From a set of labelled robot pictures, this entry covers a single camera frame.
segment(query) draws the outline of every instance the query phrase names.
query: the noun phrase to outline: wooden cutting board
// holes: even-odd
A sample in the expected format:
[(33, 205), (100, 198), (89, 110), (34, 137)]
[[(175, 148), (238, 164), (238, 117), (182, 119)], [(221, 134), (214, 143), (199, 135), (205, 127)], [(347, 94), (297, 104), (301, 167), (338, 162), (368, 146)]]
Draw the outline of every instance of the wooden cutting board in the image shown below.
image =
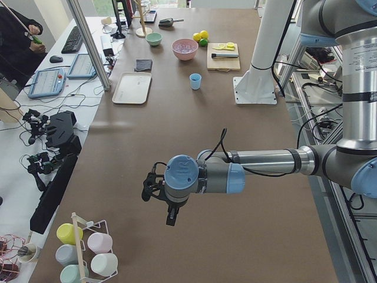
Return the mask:
[(208, 43), (207, 47), (207, 69), (216, 71), (240, 71), (240, 57), (238, 58), (211, 58), (212, 53), (216, 54), (239, 54), (238, 46), (234, 44), (234, 51), (230, 50), (215, 50), (213, 47), (219, 46), (219, 43)]

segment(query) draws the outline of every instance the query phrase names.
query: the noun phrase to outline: white wall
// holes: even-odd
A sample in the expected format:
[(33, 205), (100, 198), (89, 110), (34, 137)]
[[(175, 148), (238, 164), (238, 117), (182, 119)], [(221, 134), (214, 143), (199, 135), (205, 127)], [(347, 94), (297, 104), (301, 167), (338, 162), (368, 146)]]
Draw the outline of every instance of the white wall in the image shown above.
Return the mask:
[[(4, 2), (10, 8), (43, 26), (43, 34), (38, 38), (46, 45), (47, 51), (72, 20), (67, 0), (4, 0)], [(85, 16), (97, 16), (92, 0), (80, 0), (80, 7)]]
[(55, 44), (55, 38), (52, 36), (51, 30), (48, 28), (46, 21), (44, 20), (41, 12), (34, 1), (30, 0), (4, 0), (10, 8), (21, 13), (29, 19), (34, 19), (43, 26), (43, 34), (38, 38), (43, 41), (47, 47), (47, 51)]
[(70, 23), (60, 0), (34, 0), (52, 36), (57, 40)]

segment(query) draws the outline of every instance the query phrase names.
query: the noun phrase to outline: brown table surface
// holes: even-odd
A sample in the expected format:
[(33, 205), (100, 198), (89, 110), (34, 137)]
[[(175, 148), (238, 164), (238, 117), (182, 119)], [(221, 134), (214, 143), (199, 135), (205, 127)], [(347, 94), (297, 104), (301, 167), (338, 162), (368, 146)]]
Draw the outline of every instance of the brown table surface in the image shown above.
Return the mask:
[[(163, 18), (184, 18), (159, 29)], [(232, 78), (250, 65), (260, 19), (251, 9), (159, 9), (151, 48), (133, 22), (110, 77), (115, 90), (136, 59), (152, 59), (152, 82), (142, 106), (119, 106), (105, 93), (51, 232), (30, 282), (59, 282), (62, 266), (55, 231), (71, 222), (106, 219), (119, 258), (108, 282), (337, 282), (306, 176), (247, 176), (238, 195), (191, 195), (175, 227), (166, 226), (167, 205), (141, 199), (143, 180), (156, 161), (177, 154), (194, 158), (212, 149), (228, 128), (227, 150), (284, 149), (295, 134), (284, 99), (278, 104), (238, 106)], [(208, 30), (211, 42), (239, 45), (241, 72), (207, 71), (206, 48), (179, 61), (171, 44)], [(189, 86), (200, 73), (202, 87)]]

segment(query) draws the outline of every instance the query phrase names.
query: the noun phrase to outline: computer mouse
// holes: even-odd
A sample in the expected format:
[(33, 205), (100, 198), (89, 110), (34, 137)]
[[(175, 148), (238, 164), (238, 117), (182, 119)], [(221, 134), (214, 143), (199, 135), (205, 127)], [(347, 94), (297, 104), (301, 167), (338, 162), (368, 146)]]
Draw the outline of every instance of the computer mouse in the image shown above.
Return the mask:
[(49, 61), (51, 63), (60, 63), (60, 62), (63, 62), (63, 57), (60, 57), (60, 56), (56, 56), (56, 55), (53, 55), (49, 58)]

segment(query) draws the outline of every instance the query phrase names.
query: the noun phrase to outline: yellow mug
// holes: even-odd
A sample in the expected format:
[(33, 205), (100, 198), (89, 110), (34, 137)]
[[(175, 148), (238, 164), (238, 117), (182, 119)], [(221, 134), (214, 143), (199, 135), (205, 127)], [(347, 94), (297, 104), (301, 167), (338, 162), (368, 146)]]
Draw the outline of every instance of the yellow mug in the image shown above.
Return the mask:
[[(82, 239), (83, 231), (78, 227), (78, 235)], [(64, 223), (57, 230), (57, 237), (62, 243), (76, 245), (74, 226), (71, 223)]]

